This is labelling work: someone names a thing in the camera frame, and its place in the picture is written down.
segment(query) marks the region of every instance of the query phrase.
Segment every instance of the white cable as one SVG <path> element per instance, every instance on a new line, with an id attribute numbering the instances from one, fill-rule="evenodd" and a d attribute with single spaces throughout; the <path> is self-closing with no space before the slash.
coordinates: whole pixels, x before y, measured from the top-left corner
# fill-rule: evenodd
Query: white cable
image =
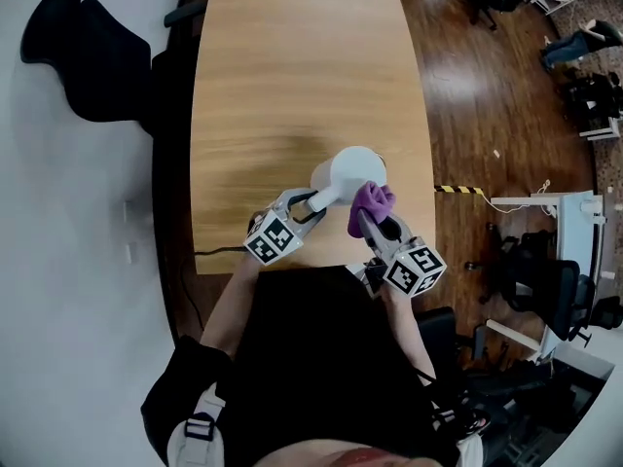
<path id="1" fill-rule="evenodd" d="M 547 188 L 552 184 L 552 182 L 549 181 L 549 179 L 545 180 L 545 182 L 543 182 L 543 185 L 541 186 L 540 189 L 538 189 L 536 191 L 537 194 L 543 194 Z M 491 201 L 488 200 L 485 196 L 483 196 L 483 199 L 485 200 L 485 202 L 492 207 L 495 211 L 498 211 L 500 213 L 504 213 L 504 214 L 510 214 L 514 211 L 519 211 L 520 209 L 523 209 L 524 207 L 529 207 L 529 204 L 522 204 L 521 206 L 518 207 L 513 207 L 512 209 L 500 209 L 499 207 L 495 206 L 494 204 L 491 204 Z M 541 211 L 543 211 L 547 216 L 552 216 L 552 214 L 547 211 L 544 206 L 541 206 Z"/>

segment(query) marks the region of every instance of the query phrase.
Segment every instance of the person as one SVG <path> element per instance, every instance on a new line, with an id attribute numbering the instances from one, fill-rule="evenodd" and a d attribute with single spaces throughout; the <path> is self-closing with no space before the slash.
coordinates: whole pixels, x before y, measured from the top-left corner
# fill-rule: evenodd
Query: person
<path id="1" fill-rule="evenodd" d="M 623 36 L 618 29 L 605 21 L 592 19 L 571 36 L 552 42 L 541 50 L 541 63 L 550 71 L 559 62 L 620 45 L 623 45 Z"/>
<path id="2" fill-rule="evenodd" d="M 226 466 L 457 465 L 415 370 L 435 377 L 411 300 L 387 285 L 372 300 L 343 267 L 260 267 L 244 254 L 201 340 L 182 337 L 149 392 L 141 411 L 161 460 L 178 465 L 173 431 L 211 388 L 225 402 Z"/>

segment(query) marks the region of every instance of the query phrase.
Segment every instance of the black cable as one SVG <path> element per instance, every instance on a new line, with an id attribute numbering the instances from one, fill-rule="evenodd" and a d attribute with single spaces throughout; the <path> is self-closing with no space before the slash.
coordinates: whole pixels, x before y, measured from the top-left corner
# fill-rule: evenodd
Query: black cable
<path id="1" fill-rule="evenodd" d="M 194 258 L 195 256 L 212 256 L 213 254 L 224 253 L 224 252 L 237 252 L 237 253 L 241 253 L 241 252 L 244 252 L 244 251 L 246 251 L 246 248 L 242 247 L 242 246 L 239 246 L 239 247 L 219 247 L 218 249 L 214 249 L 213 251 L 197 251 L 197 252 L 193 253 L 193 256 L 187 256 L 180 263 L 180 265 L 179 265 L 179 283 L 182 284 L 182 290 L 184 291 L 184 295 L 188 298 L 188 301 L 191 303 L 193 309 L 195 310 L 195 314 L 197 315 L 197 321 L 199 322 L 199 326 L 202 328 L 202 331 L 203 331 L 202 316 L 201 316 L 201 314 L 199 312 L 199 308 L 197 307 L 197 305 L 193 301 L 193 298 L 191 297 L 191 294 L 188 292 L 188 288 L 186 287 L 186 283 L 184 282 L 184 266 L 186 265 L 186 262 L 191 257 Z"/>

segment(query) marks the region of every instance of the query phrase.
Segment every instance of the wooden table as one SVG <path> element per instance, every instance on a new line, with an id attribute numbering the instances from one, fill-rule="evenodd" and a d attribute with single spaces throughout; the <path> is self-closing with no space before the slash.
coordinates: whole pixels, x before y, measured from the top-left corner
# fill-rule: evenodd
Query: wooden table
<path id="1" fill-rule="evenodd" d="M 435 240 L 430 140 L 400 0 L 209 0 L 195 82 L 191 206 L 195 251 L 241 245 L 253 212 L 350 145 L 381 154 L 395 212 Z M 328 210 L 277 268 L 367 261 Z M 198 273 L 238 257 L 198 257 Z"/>

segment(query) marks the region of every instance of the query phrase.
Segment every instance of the buckle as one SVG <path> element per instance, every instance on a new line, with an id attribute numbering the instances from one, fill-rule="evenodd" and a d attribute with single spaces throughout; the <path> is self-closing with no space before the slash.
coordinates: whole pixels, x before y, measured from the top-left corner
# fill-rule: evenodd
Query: buckle
<path id="1" fill-rule="evenodd" d="M 215 420 L 206 412 L 195 413 L 186 420 L 184 436 L 210 442 L 214 438 L 214 427 Z"/>

